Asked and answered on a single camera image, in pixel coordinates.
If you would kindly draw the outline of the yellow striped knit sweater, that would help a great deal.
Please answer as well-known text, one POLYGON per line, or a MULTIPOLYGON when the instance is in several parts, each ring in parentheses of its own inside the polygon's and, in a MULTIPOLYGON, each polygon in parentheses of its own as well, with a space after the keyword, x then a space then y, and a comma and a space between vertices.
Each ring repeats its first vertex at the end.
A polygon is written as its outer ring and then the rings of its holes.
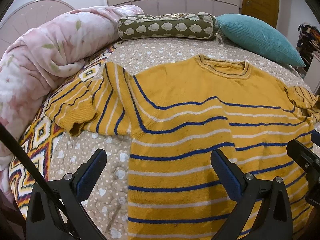
POLYGON ((303 170, 287 155, 312 148, 319 97, 247 62, 196 55, 136 75, 109 62, 53 94, 46 115, 71 135, 129 135, 128 239, 210 239, 234 202, 210 164, 220 149, 245 172, 284 179, 293 231, 311 213, 303 170))

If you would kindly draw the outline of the beige dotted quilted bedspread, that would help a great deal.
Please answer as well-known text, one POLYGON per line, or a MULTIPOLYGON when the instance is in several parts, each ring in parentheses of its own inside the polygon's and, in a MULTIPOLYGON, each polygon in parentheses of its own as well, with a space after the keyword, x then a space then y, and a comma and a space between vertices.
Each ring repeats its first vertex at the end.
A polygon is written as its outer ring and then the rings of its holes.
MULTIPOLYGON (((124 41, 117 44, 111 52, 99 53, 90 59, 88 64, 103 61, 105 66, 112 62, 123 67, 129 74, 136 75, 160 64, 185 61, 196 55, 233 63, 247 62, 288 87, 303 87, 312 92, 308 85, 300 77, 289 72, 286 66, 239 48, 229 40, 145 38, 124 41)), ((126 232, 129 213, 129 163, 124 159, 124 155, 130 154, 131 143, 129 135, 101 135, 84 130, 79 135, 72 136, 64 132, 52 151, 49 175, 45 177, 48 181, 60 180, 65 174, 74 173, 97 149, 103 149, 107 155, 106 166, 88 200, 83 201, 82 205, 97 228, 108 239, 128 239, 126 232)), ((307 223, 302 232, 293 231, 293 238, 299 237, 306 230, 307 223)))

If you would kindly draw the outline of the white cluttered shelf unit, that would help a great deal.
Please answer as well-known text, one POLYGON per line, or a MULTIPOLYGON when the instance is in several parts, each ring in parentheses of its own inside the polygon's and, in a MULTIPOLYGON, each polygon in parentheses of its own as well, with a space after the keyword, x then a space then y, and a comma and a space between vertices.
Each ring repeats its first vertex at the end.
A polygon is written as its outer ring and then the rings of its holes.
POLYGON ((297 50, 305 63, 304 82, 314 94, 319 94, 319 30, 314 25, 303 23, 298 31, 297 50))

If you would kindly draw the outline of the pink floral duvet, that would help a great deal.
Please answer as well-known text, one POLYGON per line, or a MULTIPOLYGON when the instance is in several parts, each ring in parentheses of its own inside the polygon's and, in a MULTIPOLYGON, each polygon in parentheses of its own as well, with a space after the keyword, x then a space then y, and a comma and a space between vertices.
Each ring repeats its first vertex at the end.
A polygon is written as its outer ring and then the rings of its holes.
POLYGON ((119 20, 136 5, 70 11, 29 29, 1 58, 1 124, 48 177, 64 132, 126 135, 130 121, 108 84, 104 62, 86 58, 119 38, 119 20))

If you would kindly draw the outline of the brown wooden door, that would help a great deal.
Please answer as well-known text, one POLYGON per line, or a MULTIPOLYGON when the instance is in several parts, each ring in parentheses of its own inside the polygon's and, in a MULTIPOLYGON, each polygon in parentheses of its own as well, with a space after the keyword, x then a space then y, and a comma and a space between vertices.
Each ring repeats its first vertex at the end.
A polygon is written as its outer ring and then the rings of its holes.
POLYGON ((276 28, 280 0, 242 0, 241 14, 258 18, 276 28))

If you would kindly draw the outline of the green hedgehog bolster pillow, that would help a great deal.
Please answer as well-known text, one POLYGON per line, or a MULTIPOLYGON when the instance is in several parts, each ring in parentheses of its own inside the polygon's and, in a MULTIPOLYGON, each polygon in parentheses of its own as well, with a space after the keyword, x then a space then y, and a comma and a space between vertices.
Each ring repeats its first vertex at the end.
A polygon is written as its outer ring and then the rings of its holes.
POLYGON ((118 22, 122 40, 152 37, 180 37, 211 40, 218 31, 216 18, 206 12, 152 16, 136 14, 118 22))

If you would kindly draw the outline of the pink rounded headboard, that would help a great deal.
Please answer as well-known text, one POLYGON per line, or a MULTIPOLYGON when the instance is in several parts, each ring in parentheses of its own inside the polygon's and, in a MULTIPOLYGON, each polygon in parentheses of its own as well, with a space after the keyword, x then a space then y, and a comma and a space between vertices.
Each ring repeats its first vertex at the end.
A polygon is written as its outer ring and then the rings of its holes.
POLYGON ((74 8, 62 0, 34 0, 16 9, 1 23, 1 55, 26 31, 74 8))

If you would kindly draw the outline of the teal corduroy cushion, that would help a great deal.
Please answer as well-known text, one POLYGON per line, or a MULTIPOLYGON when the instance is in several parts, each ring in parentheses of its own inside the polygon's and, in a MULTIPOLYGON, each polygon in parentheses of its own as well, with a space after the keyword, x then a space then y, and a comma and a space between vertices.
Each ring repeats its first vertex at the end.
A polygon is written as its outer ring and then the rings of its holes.
POLYGON ((242 14, 220 15, 216 21, 223 34, 242 48, 277 63, 305 67, 288 39, 266 22, 242 14))

